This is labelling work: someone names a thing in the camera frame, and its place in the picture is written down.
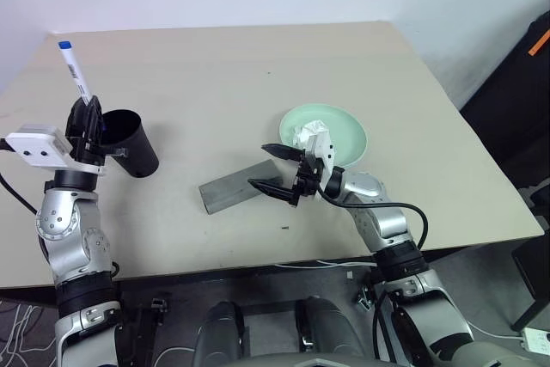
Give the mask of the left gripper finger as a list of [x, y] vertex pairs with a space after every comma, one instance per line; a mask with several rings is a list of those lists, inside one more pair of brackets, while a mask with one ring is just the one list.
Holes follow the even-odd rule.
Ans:
[[85, 108], [84, 138], [90, 146], [99, 146], [102, 137], [102, 110], [96, 95]]
[[82, 98], [79, 98], [73, 104], [69, 117], [66, 122], [66, 137], [71, 140], [73, 138], [81, 138], [85, 130], [85, 115], [87, 105]]

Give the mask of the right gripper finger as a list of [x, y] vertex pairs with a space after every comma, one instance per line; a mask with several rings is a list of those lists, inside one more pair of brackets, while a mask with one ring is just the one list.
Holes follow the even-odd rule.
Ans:
[[301, 162], [304, 158], [304, 150], [299, 150], [285, 144], [263, 144], [261, 149], [271, 156], [286, 161]]
[[265, 195], [283, 200], [289, 205], [297, 206], [297, 194], [290, 188], [282, 187], [277, 180], [248, 179], [247, 182]]

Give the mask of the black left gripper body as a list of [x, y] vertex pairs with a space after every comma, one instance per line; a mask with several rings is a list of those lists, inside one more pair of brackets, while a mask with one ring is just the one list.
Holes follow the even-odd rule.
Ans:
[[108, 134], [103, 134], [99, 140], [85, 140], [83, 137], [67, 137], [72, 145], [70, 156], [77, 162], [104, 165], [107, 157], [129, 156], [129, 148], [126, 144], [117, 144], [110, 141]]

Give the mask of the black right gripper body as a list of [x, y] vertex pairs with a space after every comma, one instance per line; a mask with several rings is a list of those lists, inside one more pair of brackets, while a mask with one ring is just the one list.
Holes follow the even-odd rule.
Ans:
[[321, 158], [302, 150], [296, 176], [292, 185], [292, 205], [297, 206], [301, 197], [315, 195], [321, 184], [325, 166]]

